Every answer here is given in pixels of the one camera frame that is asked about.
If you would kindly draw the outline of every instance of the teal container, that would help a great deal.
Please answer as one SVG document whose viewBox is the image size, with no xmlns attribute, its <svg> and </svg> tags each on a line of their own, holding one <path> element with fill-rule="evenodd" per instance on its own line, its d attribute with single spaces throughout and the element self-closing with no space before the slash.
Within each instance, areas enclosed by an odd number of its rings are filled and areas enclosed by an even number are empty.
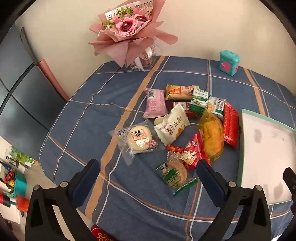
<svg viewBox="0 0 296 241">
<path fill-rule="evenodd" d="M 15 171 L 15 191 L 13 192 L 13 198 L 15 199 L 17 194 L 22 197 L 26 197 L 27 181 L 23 174 Z"/>
<path fill-rule="evenodd" d="M 240 57 L 236 53 L 232 53 L 228 50 L 220 52 L 220 64 L 219 69 L 230 76 L 233 76 L 239 67 Z"/>
</svg>

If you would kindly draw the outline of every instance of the blue label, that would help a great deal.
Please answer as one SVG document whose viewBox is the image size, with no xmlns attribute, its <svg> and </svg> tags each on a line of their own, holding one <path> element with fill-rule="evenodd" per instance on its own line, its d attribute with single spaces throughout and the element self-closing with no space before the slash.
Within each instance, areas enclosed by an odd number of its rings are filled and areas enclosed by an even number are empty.
<svg viewBox="0 0 296 241">
<path fill-rule="evenodd" d="M 125 131 L 126 130 L 124 130 L 124 129 L 123 130 L 120 130 L 120 131 L 117 132 L 117 135 L 120 136 L 121 134 L 125 133 Z"/>
</svg>

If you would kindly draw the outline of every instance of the flower bouquet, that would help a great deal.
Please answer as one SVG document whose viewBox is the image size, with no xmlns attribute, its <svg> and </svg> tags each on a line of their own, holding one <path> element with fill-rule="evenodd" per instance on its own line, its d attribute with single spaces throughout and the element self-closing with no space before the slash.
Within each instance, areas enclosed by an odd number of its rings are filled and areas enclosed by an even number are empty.
<svg viewBox="0 0 296 241">
<path fill-rule="evenodd" d="M 155 38 L 172 45 L 178 41 L 174 35 L 156 29 L 163 22 L 156 22 L 165 0 L 128 0 L 115 9 L 99 15 L 101 23 L 90 30 L 97 33 L 95 55 L 108 54 L 120 66 L 135 64 L 144 70 L 143 64 L 155 55 Z"/>
</svg>

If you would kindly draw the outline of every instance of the container lid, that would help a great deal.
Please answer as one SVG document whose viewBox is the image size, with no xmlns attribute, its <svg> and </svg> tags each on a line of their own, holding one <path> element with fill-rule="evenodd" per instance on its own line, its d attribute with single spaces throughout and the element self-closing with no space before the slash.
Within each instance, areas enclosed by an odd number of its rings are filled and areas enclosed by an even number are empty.
<svg viewBox="0 0 296 241">
<path fill-rule="evenodd" d="M 228 58 L 232 61 L 236 61 L 236 62 L 239 62 L 240 61 L 240 57 L 238 54 L 236 53 L 232 53 L 231 51 L 229 50 L 223 50 L 220 52 L 220 55 L 225 57 L 225 58 Z"/>
</svg>

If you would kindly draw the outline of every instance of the blue tablecloth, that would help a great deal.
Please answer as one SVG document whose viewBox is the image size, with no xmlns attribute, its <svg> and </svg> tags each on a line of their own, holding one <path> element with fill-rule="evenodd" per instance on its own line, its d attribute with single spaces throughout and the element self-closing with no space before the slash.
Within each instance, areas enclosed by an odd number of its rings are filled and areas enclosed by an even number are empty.
<svg viewBox="0 0 296 241">
<path fill-rule="evenodd" d="M 39 159 L 57 185 L 69 181 L 91 158 L 101 160 L 101 173 L 80 210 L 120 241 L 198 240 L 219 211 L 201 183 L 172 196 L 155 172 L 166 158 L 165 151 L 137 154 L 126 166 L 108 134 L 116 127 L 142 122 L 143 89 L 165 89 L 167 83 L 199 85 L 227 99 L 238 112 L 251 110 L 295 128 L 296 101 L 291 92 L 253 71 L 239 67 L 230 77 L 219 70 L 218 61 L 168 56 L 158 57 L 155 67 L 145 72 L 119 69 L 115 62 L 103 64 L 65 105 Z M 190 121 L 174 145 L 185 146 L 197 131 L 198 120 Z M 213 168 L 227 181 L 236 181 L 238 161 L 239 148 L 225 144 Z M 273 237 L 290 222 L 291 204 L 270 205 Z M 240 212 L 225 239 L 231 236 Z"/>
</svg>

